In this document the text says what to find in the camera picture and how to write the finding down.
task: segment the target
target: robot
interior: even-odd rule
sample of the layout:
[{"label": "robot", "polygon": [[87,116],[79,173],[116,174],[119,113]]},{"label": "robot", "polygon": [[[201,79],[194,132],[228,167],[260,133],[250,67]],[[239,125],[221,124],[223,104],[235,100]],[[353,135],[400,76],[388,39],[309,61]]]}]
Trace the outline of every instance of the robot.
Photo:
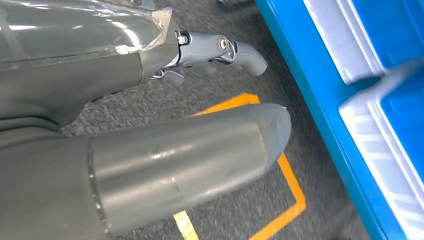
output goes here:
[{"label": "robot", "polygon": [[0,239],[113,239],[260,178],[283,152],[290,115],[271,103],[62,133],[102,96],[148,80],[180,85],[179,68],[266,70],[252,46],[181,30],[171,9],[148,8],[0,0]]}]

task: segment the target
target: bolt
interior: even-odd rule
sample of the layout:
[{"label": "bolt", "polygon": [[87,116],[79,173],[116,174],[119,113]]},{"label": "bolt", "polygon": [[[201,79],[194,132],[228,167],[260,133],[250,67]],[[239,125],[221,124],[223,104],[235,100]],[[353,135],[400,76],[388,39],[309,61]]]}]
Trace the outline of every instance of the bolt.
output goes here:
[{"label": "bolt", "polygon": [[184,36],[184,35],[178,36],[176,39],[177,39],[179,45],[184,45],[184,44],[187,44],[189,42],[189,38],[187,36]]},{"label": "bolt", "polygon": [[218,37],[218,48],[223,53],[228,50],[228,40],[224,36]]}]

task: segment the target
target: yellow floor tape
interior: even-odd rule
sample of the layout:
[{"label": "yellow floor tape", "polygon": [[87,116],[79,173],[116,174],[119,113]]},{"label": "yellow floor tape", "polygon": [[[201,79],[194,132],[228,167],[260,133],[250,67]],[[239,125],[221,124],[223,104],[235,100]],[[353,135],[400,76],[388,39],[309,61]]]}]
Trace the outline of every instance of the yellow floor tape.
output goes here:
[{"label": "yellow floor tape", "polygon": [[[202,112],[198,112],[195,115],[209,114],[209,113],[227,110],[227,109],[231,109],[235,107],[240,107],[247,104],[258,104],[258,103],[260,103],[258,96],[244,93],[232,99],[224,101],[220,104],[212,106]],[[270,239],[274,234],[276,234],[278,231],[283,229],[288,223],[293,221],[297,216],[299,216],[306,209],[305,196],[284,154],[282,154],[280,158],[278,159],[278,164],[287,180],[288,186],[290,187],[294,195],[294,199],[296,200],[296,203],[293,206],[291,206],[288,210],[283,212],[276,219],[271,221],[268,225],[266,225],[260,231],[258,231],[249,240]],[[181,232],[184,240],[199,240],[196,230],[193,227],[193,224],[190,221],[190,218],[187,215],[186,211],[176,213],[173,215],[173,217],[176,221],[178,229]]]}]

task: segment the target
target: plastic wrap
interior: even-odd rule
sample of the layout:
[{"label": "plastic wrap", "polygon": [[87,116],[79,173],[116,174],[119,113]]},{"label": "plastic wrap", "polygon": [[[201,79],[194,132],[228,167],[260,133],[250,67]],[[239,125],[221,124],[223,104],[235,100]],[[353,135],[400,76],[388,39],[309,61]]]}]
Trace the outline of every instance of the plastic wrap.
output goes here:
[{"label": "plastic wrap", "polygon": [[0,63],[9,63],[3,70],[25,60],[49,65],[148,51],[165,42],[172,16],[171,8],[96,0],[0,0],[0,6]]}]

